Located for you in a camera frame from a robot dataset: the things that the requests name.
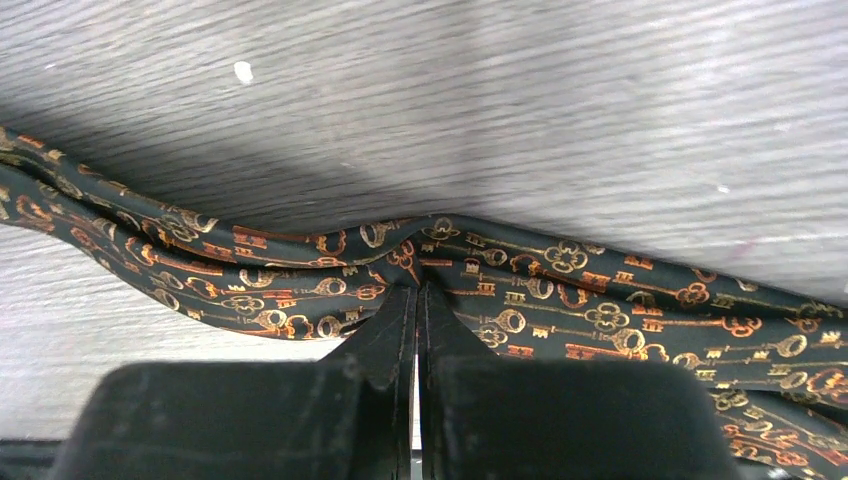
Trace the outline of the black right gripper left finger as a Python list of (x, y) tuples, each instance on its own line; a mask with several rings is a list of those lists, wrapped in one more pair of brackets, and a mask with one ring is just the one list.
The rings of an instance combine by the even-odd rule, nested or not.
[(407, 479), (416, 293), (318, 361), (139, 363), (106, 375), (54, 479)]

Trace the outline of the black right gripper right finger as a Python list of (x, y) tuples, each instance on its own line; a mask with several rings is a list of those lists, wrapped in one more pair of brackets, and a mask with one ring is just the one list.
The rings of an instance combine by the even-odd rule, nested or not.
[(737, 479), (706, 391), (626, 360), (496, 355), (424, 285), (417, 298), (427, 479)]

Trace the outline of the black key pattern tie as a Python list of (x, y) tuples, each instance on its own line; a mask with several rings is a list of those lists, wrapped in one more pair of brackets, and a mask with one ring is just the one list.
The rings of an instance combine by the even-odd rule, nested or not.
[(134, 193), (9, 130), (1, 220), (247, 335), (347, 338), (392, 287), (431, 282), (498, 354), (677, 365), (709, 389), (735, 457), (847, 475), (847, 311), (818, 299), (461, 215), (264, 232)]

